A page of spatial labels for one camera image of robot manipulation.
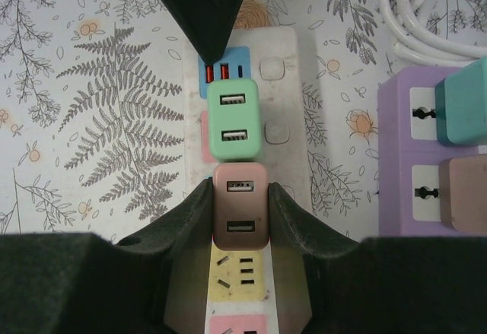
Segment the white power strip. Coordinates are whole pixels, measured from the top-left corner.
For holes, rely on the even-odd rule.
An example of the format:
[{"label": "white power strip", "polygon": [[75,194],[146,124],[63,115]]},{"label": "white power strip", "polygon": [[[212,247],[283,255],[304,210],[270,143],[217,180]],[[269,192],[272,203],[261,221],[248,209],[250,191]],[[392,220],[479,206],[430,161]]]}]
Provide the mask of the white power strip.
[{"label": "white power strip", "polygon": [[[261,162],[267,167],[269,182],[279,182],[302,208],[310,212],[310,175],[296,35],[290,27],[234,30],[228,48],[237,46],[250,49],[250,77],[259,86],[264,138]],[[184,44],[183,54],[186,192],[190,193],[203,179],[212,175],[218,163],[210,161],[208,152],[204,157],[202,151],[202,113],[207,110],[207,103],[199,91],[199,56],[188,41]],[[253,303],[209,302],[207,317],[264,313],[268,315],[268,332],[279,332],[269,246],[264,249],[264,274],[268,293],[266,300]],[[206,332],[209,333],[208,321]]]}]

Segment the rose gold usb charger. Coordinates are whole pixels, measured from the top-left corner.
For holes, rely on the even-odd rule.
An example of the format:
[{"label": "rose gold usb charger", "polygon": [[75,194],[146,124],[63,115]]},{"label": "rose gold usb charger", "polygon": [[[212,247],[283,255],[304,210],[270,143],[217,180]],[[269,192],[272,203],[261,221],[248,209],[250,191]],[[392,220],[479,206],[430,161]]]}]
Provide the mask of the rose gold usb charger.
[{"label": "rose gold usb charger", "polygon": [[259,163],[223,163],[213,172],[213,240],[220,250],[269,242],[269,178]]}]

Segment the fern leaf print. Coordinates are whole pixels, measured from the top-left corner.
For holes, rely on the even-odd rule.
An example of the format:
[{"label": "fern leaf print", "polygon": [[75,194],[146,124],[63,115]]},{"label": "fern leaf print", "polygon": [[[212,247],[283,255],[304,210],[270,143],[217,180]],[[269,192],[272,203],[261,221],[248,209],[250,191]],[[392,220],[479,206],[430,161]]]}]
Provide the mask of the fern leaf print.
[{"label": "fern leaf print", "polygon": [[[65,169],[95,160],[97,166],[81,186],[113,178],[116,182],[102,191],[100,202],[130,196],[125,212],[140,210],[139,219],[153,221],[167,211],[165,203],[173,195],[167,187],[179,176],[161,167],[181,159],[182,155],[171,154],[170,148],[184,141],[161,129],[162,122],[183,121],[183,114],[165,106],[164,98],[177,96],[182,90],[162,81],[142,60],[150,43],[126,42],[133,32],[133,27],[115,27],[103,40],[75,46],[95,57],[57,76],[89,78],[86,91],[78,91],[59,131],[84,117],[89,126]],[[84,116],[89,113],[94,114],[90,119]]]}]

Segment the power strip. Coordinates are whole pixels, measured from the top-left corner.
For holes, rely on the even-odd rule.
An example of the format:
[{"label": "power strip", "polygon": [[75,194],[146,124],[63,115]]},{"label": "power strip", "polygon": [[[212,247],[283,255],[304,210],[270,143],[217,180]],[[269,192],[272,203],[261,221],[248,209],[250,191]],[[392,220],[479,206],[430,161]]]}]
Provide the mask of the power strip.
[{"label": "power strip", "polygon": [[[264,138],[263,159],[259,162],[266,166],[270,183],[279,182],[296,203],[311,211],[298,44],[294,31],[290,27],[234,30],[224,58],[208,74],[189,42],[183,46],[183,58],[186,191],[192,191],[211,176],[218,165],[208,150],[205,80],[207,77],[218,80],[250,76],[259,87]],[[269,246],[263,250],[263,261],[266,296],[246,303],[208,300],[206,332],[209,332],[209,317],[213,315],[253,314],[267,315],[268,332],[279,331]]]}]

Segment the teal plug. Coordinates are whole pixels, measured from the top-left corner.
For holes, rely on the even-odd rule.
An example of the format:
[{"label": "teal plug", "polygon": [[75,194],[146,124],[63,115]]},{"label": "teal plug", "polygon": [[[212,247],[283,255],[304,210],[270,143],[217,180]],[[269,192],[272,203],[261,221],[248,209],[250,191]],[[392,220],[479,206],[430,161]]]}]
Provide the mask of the teal plug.
[{"label": "teal plug", "polygon": [[434,96],[441,144],[487,144],[487,58],[446,77]]},{"label": "teal plug", "polygon": [[255,161],[262,154],[259,88],[249,78],[208,85],[208,141],[222,163]]}]

